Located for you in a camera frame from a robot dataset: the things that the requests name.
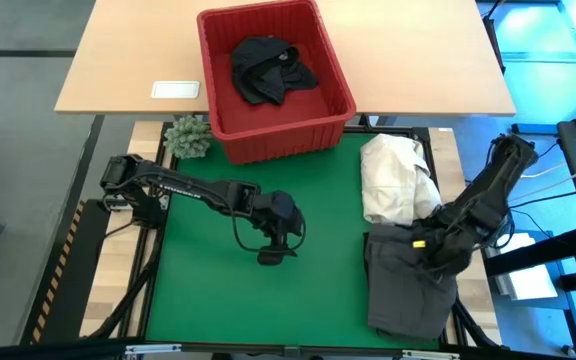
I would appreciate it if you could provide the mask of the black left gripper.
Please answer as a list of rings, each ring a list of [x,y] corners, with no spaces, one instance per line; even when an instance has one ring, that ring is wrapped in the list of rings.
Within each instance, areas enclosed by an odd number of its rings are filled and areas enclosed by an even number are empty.
[[[273,241],[285,241],[288,234],[303,235],[304,218],[291,195],[274,191],[257,195],[253,200],[252,225]],[[296,251],[287,246],[268,245],[259,250],[257,263],[277,266],[285,257],[296,256]]]

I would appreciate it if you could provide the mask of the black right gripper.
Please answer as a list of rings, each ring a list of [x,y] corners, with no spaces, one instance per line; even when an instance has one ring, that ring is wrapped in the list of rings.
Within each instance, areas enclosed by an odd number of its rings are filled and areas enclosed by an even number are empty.
[[[415,221],[413,239],[424,241],[418,253],[422,268],[434,276],[456,276],[471,263],[474,236],[459,227]]]

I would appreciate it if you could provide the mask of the dark grey garment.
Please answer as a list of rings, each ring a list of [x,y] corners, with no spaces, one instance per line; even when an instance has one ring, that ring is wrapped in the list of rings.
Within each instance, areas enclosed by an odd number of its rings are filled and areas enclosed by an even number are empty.
[[[389,335],[440,336],[457,298],[457,280],[428,258],[436,233],[375,224],[364,234],[368,326]]]

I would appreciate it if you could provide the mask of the red plastic bin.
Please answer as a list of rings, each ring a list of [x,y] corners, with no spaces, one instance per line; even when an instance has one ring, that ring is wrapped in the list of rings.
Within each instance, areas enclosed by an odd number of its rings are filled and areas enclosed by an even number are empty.
[[[356,113],[314,0],[281,0],[205,10],[197,17],[211,130],[233,164],[336,146]],[[253,36],[293,45],[318,84],[293,90],[280,105],[252,105],[233,82],[231,56]]]

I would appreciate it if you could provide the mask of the black shorts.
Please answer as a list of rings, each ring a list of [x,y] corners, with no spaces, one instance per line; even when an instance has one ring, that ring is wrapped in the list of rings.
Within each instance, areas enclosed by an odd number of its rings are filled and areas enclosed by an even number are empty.
[[[282,105],[293,90],[318,85],[314,73],[300,60],[292,44],[272,36],[248,37],[231,53],[232,82],[251,105]]]

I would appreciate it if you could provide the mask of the cream garment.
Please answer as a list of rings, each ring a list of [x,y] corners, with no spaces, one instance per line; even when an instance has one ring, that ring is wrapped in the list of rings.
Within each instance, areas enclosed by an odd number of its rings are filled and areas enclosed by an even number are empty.
[[[363,217],[409,226],[442,205],[420,142],[379,134],[360,148]]]

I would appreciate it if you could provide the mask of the white box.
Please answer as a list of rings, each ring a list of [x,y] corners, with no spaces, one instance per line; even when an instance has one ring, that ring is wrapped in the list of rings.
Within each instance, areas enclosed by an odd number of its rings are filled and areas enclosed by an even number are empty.
[[[534,245],[543,235],[537,232],[516,232],[508,245],[501,249],[486,249],[487,259],[506,254],[516,249]],[[551,280],[547,266],[536,265],[493,277],[501,295],[513,301],[556,298],[557,291]]]

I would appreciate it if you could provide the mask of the wooden side board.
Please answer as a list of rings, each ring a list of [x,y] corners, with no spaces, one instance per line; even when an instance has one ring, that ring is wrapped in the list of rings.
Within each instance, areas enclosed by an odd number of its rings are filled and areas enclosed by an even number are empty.
[[[164,126],[163,122],[136,122],[126,151],[168,166],[171,157],[161,144]],[[159,246],[159,233],[131,224],[131,215],[132,210],[121,205],[102,224],[104,240],[80,327],[82,336],[87,337],[102,326],[129,288],[136,284]]]
[[[449,128],[430,128],[429,137],[442,202],[452,202],[465,189],[454,133]],[[473,253],[470,265],[457,276],[457,284],[459,298],[476,324],[488,338],[501,344],[488,277],[479,250]]]

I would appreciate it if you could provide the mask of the artificial green potted plant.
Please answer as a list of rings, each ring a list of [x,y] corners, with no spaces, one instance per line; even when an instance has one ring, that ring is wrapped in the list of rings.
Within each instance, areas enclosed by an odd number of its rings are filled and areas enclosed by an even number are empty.
[[[164,132],[164,146],[178,159],[194,159],[206,156],[211,147],[210,125],[193,115],[183,116]]]

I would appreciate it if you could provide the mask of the black desk foot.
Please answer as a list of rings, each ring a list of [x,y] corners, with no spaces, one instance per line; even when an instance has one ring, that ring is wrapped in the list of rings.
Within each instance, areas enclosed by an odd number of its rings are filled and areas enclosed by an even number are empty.
[[[557,126],[551,124],[515,123],[511,125],[510,130],[517,135],[555,137],[558,134]]]

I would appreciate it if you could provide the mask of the white rectangular pad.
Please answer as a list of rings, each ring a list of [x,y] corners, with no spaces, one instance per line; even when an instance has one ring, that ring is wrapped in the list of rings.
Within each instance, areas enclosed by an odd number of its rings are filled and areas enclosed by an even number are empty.
[[[152,86],[153,99],[196,99],[199,96],[199,81],[155,81]]]

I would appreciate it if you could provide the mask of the black hazard-striped plate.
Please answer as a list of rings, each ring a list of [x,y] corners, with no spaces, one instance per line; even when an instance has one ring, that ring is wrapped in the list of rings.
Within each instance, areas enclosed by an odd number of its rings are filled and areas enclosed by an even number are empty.
[[[109,213],[99,200],[76,206],[66,234],[57,238],[23,327],[22,345],[79,338]]]

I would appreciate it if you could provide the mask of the light wooden desk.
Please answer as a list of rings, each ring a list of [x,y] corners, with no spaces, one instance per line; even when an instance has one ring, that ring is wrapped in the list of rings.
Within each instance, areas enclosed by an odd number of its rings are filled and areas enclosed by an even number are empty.
[[[55,109],[204,111],[205,95],[155,99],[158,81],[202,81],[197,16],[259,0],[96,0]],[[475,0],[316,0],[361,113],[511,116],[515,106]]]

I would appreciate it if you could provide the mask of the silver frame bracket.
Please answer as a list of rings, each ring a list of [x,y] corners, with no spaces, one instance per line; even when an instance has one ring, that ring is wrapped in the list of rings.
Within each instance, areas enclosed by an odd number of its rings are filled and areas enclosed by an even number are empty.
[[[461,360],[461,357],[458,353],[408,349],[404,349],[402,351],[401,358],[414,360]]]
[[[174,353],[181,352],[181,344],[140,344],[140,345],[127,345],[125,347],[125,355],[147,355],[147,354],[161,354],[161,353]]]

